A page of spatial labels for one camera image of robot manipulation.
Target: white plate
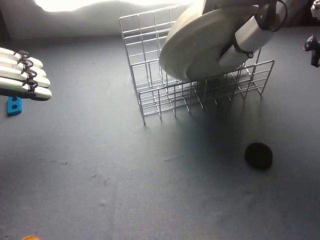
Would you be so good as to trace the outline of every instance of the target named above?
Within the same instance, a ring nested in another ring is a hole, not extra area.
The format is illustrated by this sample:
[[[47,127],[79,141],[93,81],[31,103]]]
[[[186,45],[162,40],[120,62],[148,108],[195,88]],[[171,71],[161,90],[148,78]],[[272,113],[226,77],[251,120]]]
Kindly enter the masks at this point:
[[[239,65],[221,67],[220,56],[257,10],[255,6],[230,7],[201,15],[201,5],[188,8],[168,33],[160,66],[168,75],[187,82],[234,71]]]

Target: table surface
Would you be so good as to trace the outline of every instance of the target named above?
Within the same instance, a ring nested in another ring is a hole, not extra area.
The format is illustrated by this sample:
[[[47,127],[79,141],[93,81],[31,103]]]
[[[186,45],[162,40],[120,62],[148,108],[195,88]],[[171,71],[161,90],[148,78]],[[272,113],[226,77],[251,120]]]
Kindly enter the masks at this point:
[[[119,37],[18,43],[42,60],[47,102],[0,98],[0,238],[305,240],[320,233],[320,70],[305,40],[282,29],[263,97],[143,125]],[[244,161],[254,141],[274,162]]]

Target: dish rack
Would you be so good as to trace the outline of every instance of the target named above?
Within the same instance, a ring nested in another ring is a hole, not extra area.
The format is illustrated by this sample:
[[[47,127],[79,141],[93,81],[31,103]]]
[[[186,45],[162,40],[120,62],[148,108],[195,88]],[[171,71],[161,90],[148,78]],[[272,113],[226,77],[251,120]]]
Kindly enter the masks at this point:
[[[179,108],[190,112],[193,104],[205,109],[209,102],[218,105],[221,98],[232,101],[234,96],[240,95],[245,99],[248,92],[257,91],[262,95],[265,90],[275,61],[259,62],[261,49],[236,71],[201,81],[183,82],[166,74],[159,65],[160,52],[172,25],[192,5],[165,7],[119,19],[144,124],[149,115],[158,114],[162,119],[164,112],[176,115]]]

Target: blue plastic block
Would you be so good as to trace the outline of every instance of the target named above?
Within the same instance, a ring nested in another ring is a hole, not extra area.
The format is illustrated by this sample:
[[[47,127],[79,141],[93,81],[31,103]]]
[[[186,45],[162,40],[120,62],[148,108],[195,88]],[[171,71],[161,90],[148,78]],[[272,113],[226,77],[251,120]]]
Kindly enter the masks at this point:
[[[8,97],[8,116],[14,116],[22,113],[22,99],[17,96]]]

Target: black cable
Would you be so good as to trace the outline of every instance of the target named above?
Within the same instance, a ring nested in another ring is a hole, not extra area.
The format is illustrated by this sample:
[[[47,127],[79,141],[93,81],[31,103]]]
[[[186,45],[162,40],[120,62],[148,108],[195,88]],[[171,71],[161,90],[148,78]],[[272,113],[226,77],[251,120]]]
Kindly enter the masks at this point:
[[[287,18],[288,18],[288,8],[287,8],[286,3],[283,0],[277,0],[277,2],[282,3],[282,5],[284,6],[285,15],[284,15],[284,19],[282,20],[280,25],[276,29],[272,30],[272,32],[277,32],[279,29],[281,29],[284,26],[284,24],[286,23]]]

